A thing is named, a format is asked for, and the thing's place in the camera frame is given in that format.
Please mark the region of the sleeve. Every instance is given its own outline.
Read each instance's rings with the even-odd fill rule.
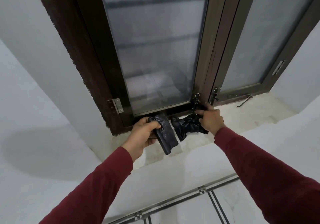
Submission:
[[[118,147],[40,223],[99,223],[133,168],[130,154]]]
[[[229,128],[215,137],[269,223],[320,223],[320,184]]]

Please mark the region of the person's right arm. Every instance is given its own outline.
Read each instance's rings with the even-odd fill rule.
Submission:
[[[215,137],[241,182],[269,223],[320,223],[320,184],[224,125],[207,104],[201,125]]]

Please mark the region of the sleeve cuff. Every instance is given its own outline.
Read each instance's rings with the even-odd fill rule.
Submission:
[[[231,129],[223,127],[219,129],[214,136],[214,143],[218,145],[223,151],[225,151],[226,146],[230,142],[230,140],[238,136],[239,135],[233,132]]]
[[[101,165],[103,168],[111,170],[118,182],[122,184],[130,175],[133,164],[132,158],[126,149],[118,147]]]

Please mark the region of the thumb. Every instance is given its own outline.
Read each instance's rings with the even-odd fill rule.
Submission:
[[[161,125],[160,125],[157,121],[152,121],[152,122],[150,122],[150,123],[145,124],[144,126],[145,126],[146,129],[147,129],[148,131],[150,131],[150,132],[151,132],[151,130],[161,128]]]

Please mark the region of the person's left hand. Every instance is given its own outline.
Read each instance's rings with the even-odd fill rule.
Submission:
[[[145,147],[155,143],[156,137],[152,131],[161,128],[161,125],[157,121],[148,123],[148,118],[144,117],[135,123],[131,134],[122,145],[129,152],[133,161],[141,157]]]

